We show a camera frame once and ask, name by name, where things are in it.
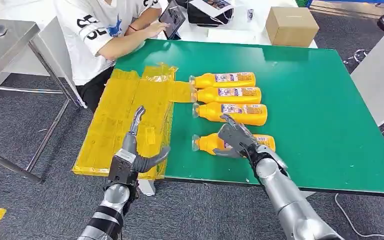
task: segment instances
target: robotic hand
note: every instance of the robotic hand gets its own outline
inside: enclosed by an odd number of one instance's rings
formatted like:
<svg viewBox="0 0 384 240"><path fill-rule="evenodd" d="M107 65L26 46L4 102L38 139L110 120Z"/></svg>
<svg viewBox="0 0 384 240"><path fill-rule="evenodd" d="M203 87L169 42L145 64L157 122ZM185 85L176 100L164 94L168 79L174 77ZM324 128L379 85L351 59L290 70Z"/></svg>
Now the robotic hand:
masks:
<svg viewBox="0 0 384 240"><path fill-rule="evenodd" d="M246 157L255 178L264 186L288 240L344 240L326 224L297 185L289 178L285 162L269 147L259 145L250 131L236 123L228 114L218 137L232 146L230 150L215 149L219 156Z"/></svg>
<svg viewBox="0 0 384 240"><path fill-rule="evenodd" d="M112 157L104 198L77 240L119 239L124 216L138 198L138 173L149 171L169 154L170 147L163 147L159 154L150 158L138 154L136 135L144 113L143 106L136 110L121 149Z"/></svg>

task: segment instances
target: bottle cap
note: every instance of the bottle cap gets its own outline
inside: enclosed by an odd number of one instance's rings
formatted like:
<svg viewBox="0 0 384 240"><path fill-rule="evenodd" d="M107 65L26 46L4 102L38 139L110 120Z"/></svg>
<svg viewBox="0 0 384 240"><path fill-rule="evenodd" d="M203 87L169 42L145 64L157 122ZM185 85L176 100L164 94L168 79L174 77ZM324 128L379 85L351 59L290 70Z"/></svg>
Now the bottle cap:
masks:
<svg viewBox="0 0 384 240"><path fill-rule="evenodd" d="M189 83L192 88L195 88L195 77L190 75L189 76Z"/></svg>
<svg viewBox="0 0 384 240"><path fill-rule="evenodd" d="M190 89L190 102L196 103L198 101L198 91L195 88Z"/></svg>
<svg viewBox="0 0 384 240"><path fill-rule="evenodd" d="M200 116L200 105L198 103L192 104L192 116L197 118Z"/></svg>
<svg viewBox="0 0 384 240"><path fill-rule="evenodd" d="M196 134L192 135L192 151L196 152L200 149L200 137Z"/></svg>

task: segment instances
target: black pants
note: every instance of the black pants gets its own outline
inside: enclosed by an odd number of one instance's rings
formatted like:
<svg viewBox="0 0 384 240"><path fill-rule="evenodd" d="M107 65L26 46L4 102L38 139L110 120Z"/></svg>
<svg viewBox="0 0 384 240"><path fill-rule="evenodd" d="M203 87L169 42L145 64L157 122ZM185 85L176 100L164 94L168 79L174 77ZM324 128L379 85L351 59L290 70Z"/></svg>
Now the black pants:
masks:
<svg viewBox="0 0 384 240"><path fill-rule="evenodd" d="M110 79L113 69L114 67L112 66L101 72L85 85L75 86L81 99L93 113L97 110L102 93L104 92L104 84Z"/></svg>

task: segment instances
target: yellow packaging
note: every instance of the yellow packaging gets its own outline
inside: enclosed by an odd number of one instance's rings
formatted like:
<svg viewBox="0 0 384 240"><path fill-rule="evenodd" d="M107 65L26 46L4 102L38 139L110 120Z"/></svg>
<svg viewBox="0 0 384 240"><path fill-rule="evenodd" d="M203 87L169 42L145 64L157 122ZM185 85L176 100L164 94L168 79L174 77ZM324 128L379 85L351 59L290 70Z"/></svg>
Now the yellow packaging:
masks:
<svg viewBox="0 0 384 240"><path fill-rule="evenodd" d="M253 136L257 139L257 142L259 144L266 145L267 147L271 148L273 151L276 150L274 137L269 135L262 135L262 134L253 134ZM231 148L232 146L230 146L227 142L220 139L217 133L212 133L208 136L201 136L201 137L194 135L192 137L193 151L201 150L201 151L206 151L211 155L216 155L213 151L214 149L228 150Z"/></svg>
<svg viewBox="0 0 384 240"><path fill-rule="evenodd" d="M205 73L202 76L190 76L190 84L196 89L255 87L256 76L253 72Z"/></svg>
<svg viewBox="0 0 384 240"><path fill-rule="evenodd" d="M207 87L192 93L193 102L204 103L236 103L259 104L261 102L261 90L259 87Z"/></svg>
<svg viewBox="0 0 384 240"><path fill-rule="evenodd" d="M204 105L193 104L193 116L206 118L213 122L222 122L222 114L229 114L241 124L262 126L267 120L267 107L263 104L218 103L211 102Z"/></svg>

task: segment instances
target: green table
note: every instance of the green table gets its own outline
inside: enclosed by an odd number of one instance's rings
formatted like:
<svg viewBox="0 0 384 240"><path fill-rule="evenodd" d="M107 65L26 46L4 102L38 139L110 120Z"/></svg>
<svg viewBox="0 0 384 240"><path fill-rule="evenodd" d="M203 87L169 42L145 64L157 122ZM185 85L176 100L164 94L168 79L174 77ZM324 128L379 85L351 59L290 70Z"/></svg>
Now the green table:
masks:
<svg viewBox="0 0 384 240"><path fill-rule="evenodd" d="M276 152L300 189L384 196L384 138L335 50L147 40L116 68L142 74L159 62L178 67L177 81L254 72L268 119L249 129L274 137ZM193 134L216 133L221 125L192 118L191 103L176 103L165 177L257 184L246 159L192 152Z"/></svg>

